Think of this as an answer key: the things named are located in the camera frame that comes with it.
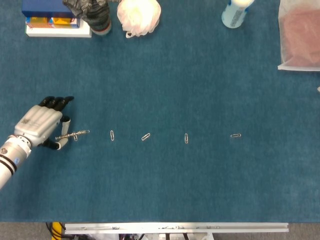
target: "plastic bag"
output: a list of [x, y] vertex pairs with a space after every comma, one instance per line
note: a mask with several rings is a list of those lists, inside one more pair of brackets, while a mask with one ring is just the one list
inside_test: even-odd
[[122, 0], [117, 17], [126, 31], [126, 37], [152, 33], [159, 23], [161, 7], [156, 0]]
[[281, 0], [279, 70], [320, 71], [320, 0]]

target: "robotic hand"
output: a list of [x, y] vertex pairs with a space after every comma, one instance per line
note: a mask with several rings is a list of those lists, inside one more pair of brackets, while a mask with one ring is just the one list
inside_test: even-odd
[[107, 0], [62, 0], [76, 18], [88, 23], [98, 35], [105, 35], [111, 29], [110, 9]]
[[17, 123], [14, 135], [10, 135], [0, 148], [0, 189], [30, 155], [33, 147], [44, 146], [59, 150], [68, 142], [67, 138], [54, 142], [49, 136], [60, 122], [61, 134], [68, 133], [70, 117], [63, 115], [61, 111], [73, 99], [73, 96], [47, 96]]

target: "black fingertip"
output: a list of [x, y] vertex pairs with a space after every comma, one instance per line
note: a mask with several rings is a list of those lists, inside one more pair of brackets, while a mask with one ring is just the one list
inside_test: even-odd
[[55, 99], [54, 96], [46, 96], [38, 105], [40, 107], [44, 107], [45, 105], [47, 105], [50, 101], [52, 101], [54, 99]]
[[50, 140], [49, 138], [42, 143], [42, 146], [52, 150], [58, 150], [59, 148], [59, 144]]
[[70, 117], [65, 115], [63, 115], [62, 118], [60, 119], [60, 122], [62, 123], [69, 122], [69, 121], [70, 121]]
[[60, 101], [55, 107], [54, 110], [62, 111], [65, 106], [74, 99], [73, 96], [66, 96], [62, 101]]
[[53, 109], [59, 102], [64, 100], [63, 97], [56, 97], [55, 99], [51, 100], [47, 105], [45, 105], [48, 109]]

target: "white box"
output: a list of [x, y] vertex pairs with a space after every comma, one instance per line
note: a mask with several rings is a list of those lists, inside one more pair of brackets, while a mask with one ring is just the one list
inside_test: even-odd
[[29, 37], [62, 37], [62, 38], [91, 38], [91, 29], [85, 21], [80, 20], [79, 28], [30, 28], [25, 26]]

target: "blue box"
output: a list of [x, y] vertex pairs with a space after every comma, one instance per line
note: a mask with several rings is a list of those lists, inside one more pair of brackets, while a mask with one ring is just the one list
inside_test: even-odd
[[26, 17], [74, 18], [62, 0], [22, 0], [22, 13]]

